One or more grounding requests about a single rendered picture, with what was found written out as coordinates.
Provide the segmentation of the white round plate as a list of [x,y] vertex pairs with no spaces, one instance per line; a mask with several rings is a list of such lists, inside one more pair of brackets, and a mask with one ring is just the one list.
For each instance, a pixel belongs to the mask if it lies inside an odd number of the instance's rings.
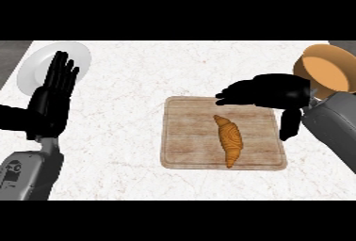
[[26,59],[18,75],[17,85],[21,92],[32,96],[36,89],[43,85],[48,69],[57,51],[69,53],[69,58],[74,60],[74,66],[80,68],[77,81],[82,81],[91,67],[92,54],[89,48],[76,41],[61,41],[40,48]]

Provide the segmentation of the wooden cutting board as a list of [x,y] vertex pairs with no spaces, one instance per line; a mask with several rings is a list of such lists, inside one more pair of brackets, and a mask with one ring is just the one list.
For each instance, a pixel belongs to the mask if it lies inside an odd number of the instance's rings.
[[283,170],[287,156],[274,111],[255,105],[216,105],[212,97],[169,97],[165,105],[162,165],[169,169],[224,169],[227,153],[213,116],[238,126],[244,149],[231,170]]

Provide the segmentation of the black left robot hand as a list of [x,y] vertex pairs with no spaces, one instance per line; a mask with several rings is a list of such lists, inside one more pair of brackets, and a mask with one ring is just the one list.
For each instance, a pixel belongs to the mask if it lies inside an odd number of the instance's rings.
[[27,108],[0,104],[0,130],[24,131],[27,139],[58,137],[66,130],[71,94],[80,68],[69,53],[57,51],[43,85],[36,89]]

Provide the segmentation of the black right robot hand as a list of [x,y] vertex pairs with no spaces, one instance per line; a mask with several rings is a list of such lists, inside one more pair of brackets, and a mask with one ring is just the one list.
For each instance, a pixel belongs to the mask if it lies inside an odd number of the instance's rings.
[[252,80],[235,82],[216,94],[216,105],[255,104],[283,109],[280,139],[286,141],[299,132],[302,111],[311,102],[311,81],[287,73],[268,73]]

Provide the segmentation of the golden brown croissant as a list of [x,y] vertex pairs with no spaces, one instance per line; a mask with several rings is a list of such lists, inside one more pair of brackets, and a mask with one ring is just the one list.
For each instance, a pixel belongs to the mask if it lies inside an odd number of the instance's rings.
[[237,124],[219,115],[213,116],[219,126],[219,139],[227,152],[227,167],[231,169],[244,149],[243,136]]

